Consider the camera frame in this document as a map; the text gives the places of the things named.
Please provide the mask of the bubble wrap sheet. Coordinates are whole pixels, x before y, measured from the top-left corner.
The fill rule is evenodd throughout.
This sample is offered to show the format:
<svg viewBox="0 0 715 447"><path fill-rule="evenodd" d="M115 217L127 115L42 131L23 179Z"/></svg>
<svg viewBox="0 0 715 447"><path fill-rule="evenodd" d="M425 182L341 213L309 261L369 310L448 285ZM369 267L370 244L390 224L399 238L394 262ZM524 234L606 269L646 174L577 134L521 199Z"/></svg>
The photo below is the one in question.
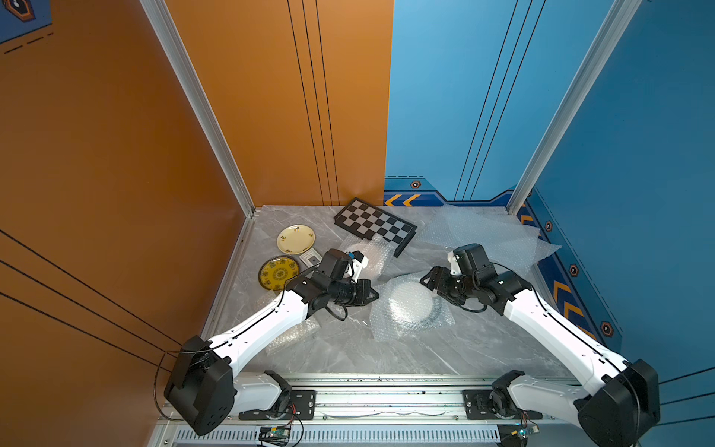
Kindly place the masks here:
<svg viewBox="0 0 715 447"><path fill-rule="evenodd" d="M562 246L539 238L540 230L523 225L516 216L495 217L495 242L488 250L489 257L526 277L539 261L553 255Z"/></svg>

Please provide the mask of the yellow black patterned plate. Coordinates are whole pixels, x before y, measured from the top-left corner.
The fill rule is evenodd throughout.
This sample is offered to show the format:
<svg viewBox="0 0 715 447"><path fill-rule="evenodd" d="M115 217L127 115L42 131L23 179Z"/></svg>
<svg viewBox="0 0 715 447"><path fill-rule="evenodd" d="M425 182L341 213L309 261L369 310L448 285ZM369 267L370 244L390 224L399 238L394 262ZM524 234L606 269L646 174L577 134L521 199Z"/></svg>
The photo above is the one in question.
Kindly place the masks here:
<svg viewBox="0 0 715 447"><path fill-rule="evenodd" d="M269 291L281 291L286 282L301 273L301 266L290 256L277 256L266 261L258 272L260 285Z"/></svg>

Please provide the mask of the cream yellow dinner plate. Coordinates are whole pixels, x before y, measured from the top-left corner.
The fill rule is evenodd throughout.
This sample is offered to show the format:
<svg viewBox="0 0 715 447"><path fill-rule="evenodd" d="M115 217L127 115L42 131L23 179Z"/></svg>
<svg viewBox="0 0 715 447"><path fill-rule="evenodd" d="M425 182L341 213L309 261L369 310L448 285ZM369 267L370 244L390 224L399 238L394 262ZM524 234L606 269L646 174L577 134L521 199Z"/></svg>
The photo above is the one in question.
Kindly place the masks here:
<svg viewBox="0 0 715 447"><path fill-rule="evenodd" d="M307 225L291 225L277 236L277 247L288 255L302 254L310 250L316 242L315 231Z"/></svg>

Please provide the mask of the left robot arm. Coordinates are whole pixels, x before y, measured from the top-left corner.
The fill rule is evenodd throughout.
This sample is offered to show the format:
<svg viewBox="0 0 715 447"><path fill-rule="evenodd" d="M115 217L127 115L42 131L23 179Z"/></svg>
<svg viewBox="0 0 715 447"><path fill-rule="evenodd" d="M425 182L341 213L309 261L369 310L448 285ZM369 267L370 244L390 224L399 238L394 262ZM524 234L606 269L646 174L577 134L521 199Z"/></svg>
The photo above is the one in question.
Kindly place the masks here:
<svg viewBox="0 0 715 447"><path fill-rule="evenodd" d="M288 330L321 309L365 307L378 292L361 276L370 264L361 251L327 251L316 266L288 279L279 296L234 328L204 340L194 336L177 351L164 397L199 436L230 415L263 412L281 418L292 387L277 372L247 374L246 365Z"/></svg>

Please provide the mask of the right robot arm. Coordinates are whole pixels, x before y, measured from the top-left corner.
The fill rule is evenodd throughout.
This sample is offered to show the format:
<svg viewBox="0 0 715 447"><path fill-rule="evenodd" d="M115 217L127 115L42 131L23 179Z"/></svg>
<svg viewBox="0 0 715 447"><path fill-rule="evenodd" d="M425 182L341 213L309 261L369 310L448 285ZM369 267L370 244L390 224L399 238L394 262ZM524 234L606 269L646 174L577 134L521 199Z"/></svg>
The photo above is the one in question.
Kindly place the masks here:
<svg viewBox="0 0 715 447"><path fill-rule="evenodd" d="M660 421L658 376L639 359L630 362L587 336L542 299L534 286L484 247L469 244L448 254L421 284L452 305L476 300L532 335L573 375L577 386L513 370L493 382L492 410L502 418L543 413L581 428L599 446L634 446Z"/></svg>

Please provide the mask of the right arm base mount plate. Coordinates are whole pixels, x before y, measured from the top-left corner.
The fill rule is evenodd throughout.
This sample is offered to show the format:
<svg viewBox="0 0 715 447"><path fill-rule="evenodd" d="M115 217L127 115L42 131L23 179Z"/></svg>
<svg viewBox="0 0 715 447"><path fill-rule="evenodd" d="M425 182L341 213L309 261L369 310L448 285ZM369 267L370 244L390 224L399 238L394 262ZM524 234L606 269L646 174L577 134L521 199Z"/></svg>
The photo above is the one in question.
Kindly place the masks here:
<svg viewBox="0 0 715 447"><path fill-rule="evenodd" d="M491 389L466 389L462 391L465 414L468 420L513 420L521 421L521 413L504 409L492 399Z"/></svg>

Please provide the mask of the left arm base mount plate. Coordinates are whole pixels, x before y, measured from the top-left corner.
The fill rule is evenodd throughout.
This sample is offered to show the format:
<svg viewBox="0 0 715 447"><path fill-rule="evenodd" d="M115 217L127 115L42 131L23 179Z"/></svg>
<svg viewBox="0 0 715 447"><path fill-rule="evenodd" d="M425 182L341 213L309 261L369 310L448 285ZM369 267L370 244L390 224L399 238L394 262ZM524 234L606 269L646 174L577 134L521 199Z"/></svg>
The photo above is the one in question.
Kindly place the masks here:
<svg viewBox="0 0 715 447"><path fill-rule="evenodd" d="M242 421L289 421L294 415L297 415L302 421L311 421L315 416L316 397L317 392L314 389L294 390L290 393L288 406L282 412L253 410L241 413L238 419Z"/></svg>

